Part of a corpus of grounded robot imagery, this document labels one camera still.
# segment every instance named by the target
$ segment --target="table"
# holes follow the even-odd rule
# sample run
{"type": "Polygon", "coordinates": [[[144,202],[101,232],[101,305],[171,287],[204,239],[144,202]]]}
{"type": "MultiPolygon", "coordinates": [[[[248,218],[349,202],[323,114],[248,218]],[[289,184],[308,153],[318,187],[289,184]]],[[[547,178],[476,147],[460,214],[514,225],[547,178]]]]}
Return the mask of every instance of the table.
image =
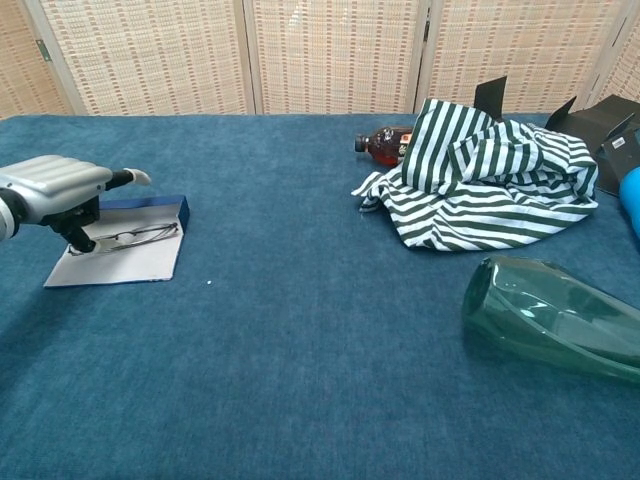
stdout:
{"type": "MultiPolygon", "coordinates": [[[[545,117],[512,117],[544,122],[545,117]]],[[[470,341],[486,252],[410,250],[350,195],[356,133],[412,115],[14,117],[0,162],[148,171],[105,199],[185,194],[169,282],[45,290],[64,244],[0,245],[2,478],[633,478],[640,390],[470,341]]],[[[617,199],[508,255],[640,307],[617,199]]]]}

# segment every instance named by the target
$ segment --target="bottle cap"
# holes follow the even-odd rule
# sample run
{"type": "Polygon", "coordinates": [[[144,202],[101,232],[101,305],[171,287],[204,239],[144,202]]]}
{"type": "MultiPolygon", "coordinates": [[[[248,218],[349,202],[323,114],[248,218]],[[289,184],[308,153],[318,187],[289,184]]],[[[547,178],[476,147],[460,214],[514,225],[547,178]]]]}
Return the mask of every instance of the bottle cap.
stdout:
{"type": "Polygon", "coordinates": [[[364,152],[367,146],[364,135],[356,135],[355,149],[356,152],[364,152]]]}

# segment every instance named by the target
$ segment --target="eyeglasses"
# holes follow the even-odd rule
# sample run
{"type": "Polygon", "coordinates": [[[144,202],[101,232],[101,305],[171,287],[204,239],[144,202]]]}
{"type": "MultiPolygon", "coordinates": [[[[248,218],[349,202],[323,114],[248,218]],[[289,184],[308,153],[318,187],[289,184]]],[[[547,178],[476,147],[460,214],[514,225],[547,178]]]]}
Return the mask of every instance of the eyeglasses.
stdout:
{"type": "MultiPolygon", "coordinates": [[[[127,248],[139,247],[160,240],[166,240],[167,238],[174,237],[177,233],[177,222],[134,228],[133,230],[92,238],[91,240],[96,242],[96,248],[93,252],[89,253],[117,252],[127,248]]],[[[83,252],[74,250],[71,245],[69,245],[67,253],[74,257],[86,255],[83,252]]]]}

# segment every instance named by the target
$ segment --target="green glass vase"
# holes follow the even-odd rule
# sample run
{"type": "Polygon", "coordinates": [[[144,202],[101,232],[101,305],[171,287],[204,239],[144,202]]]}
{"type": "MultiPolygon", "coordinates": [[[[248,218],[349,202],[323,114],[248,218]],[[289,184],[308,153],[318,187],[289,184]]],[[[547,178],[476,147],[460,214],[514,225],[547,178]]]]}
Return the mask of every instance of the green glass vase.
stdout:
{"type": "Polygon", "coordinates": [[[525,358],[640,382],[640,310],[552,263],[485,259],[462,318],[465,328],[525,358]]]}

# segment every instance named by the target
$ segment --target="blue carpet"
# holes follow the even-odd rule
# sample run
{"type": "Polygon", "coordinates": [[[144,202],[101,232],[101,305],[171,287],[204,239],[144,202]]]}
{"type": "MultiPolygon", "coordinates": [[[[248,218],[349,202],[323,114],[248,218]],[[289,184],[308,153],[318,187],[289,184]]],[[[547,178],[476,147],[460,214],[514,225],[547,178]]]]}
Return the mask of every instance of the blue carpet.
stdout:
{"type": "MultiPolygon", "coordinates": [[[[142,168],[152,187],[103,198],[186,194],[191,220],[163,283],[44,290],[62,239],[23,226],[0,245],[0,477],[637,477],[640,389],[466,338],[486,254],[409,250],[384,210],[358,212],[377,167],[354,135],[413,118],[1,122],[0,163],[142,168]]],[[[640,307],[638,242],[598,201],[503,253],[640,307]]]]}

